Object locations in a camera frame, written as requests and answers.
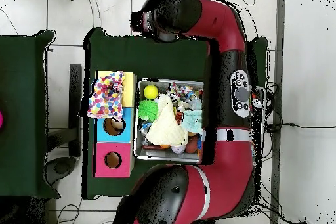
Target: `green spiky ball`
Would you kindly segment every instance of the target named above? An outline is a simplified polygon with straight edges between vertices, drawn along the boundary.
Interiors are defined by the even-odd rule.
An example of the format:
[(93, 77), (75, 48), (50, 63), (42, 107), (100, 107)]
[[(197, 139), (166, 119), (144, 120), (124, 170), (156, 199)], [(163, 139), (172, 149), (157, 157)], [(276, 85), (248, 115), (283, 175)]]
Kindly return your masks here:
[(145, 121), (153, 122), (158, 114), (158, 104), (150, 99), (140, 101), (138, 108), (138, 117)]

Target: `yellow ball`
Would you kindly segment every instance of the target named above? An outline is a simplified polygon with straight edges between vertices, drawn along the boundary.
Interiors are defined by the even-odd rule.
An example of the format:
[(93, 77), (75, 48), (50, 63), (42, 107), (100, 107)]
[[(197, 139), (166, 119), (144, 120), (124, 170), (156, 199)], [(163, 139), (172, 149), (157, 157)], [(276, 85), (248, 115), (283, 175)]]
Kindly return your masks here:
[(154, 85), (148, 85), (144, 88), (144, 96), (147, 99), (155, 99), (158, 96), (158, 89)]

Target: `blue block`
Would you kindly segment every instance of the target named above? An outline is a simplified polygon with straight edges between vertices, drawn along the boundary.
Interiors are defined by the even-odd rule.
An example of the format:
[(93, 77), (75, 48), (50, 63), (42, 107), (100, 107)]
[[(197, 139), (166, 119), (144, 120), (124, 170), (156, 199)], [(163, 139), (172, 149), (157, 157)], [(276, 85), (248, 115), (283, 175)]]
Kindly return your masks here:
[(97, 141), (98, 142), (117, 142), (130, 143), (133, 139), (133, 108), (123, 108), (123, 119), (126, 128), (120, 135), (109, 135), (104, 130), (104, 118), (97, 119)]

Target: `yellow block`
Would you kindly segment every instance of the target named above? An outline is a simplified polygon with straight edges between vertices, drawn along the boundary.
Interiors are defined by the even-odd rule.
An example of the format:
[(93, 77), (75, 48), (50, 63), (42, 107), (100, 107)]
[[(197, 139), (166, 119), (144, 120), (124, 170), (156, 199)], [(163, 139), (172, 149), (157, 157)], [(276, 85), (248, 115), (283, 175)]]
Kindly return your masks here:
[[(111, 73), (112, 71), (100, 70), (98, 71), (98, 77), (104, 77)], [(137, 77), (132, 72), (124, 73), (125, 79), (123, 80), (123, 97), (121, 98), (121, 104), (123, 107), (134, 107)]]

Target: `polka dot fabric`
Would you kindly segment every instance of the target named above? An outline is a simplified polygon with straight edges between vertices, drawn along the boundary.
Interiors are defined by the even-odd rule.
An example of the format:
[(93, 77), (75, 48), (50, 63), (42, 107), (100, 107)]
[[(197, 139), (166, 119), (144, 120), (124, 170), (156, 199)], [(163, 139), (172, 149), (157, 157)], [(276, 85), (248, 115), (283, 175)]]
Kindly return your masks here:
[(89, 99), (87, 116), (90, 118), (115, 118), (121, 121), (123, 107), (121, 97), (123, 96), (124, 72), (112, 72), (111, 74), (99, 77), (94, 84), (94, 93)]

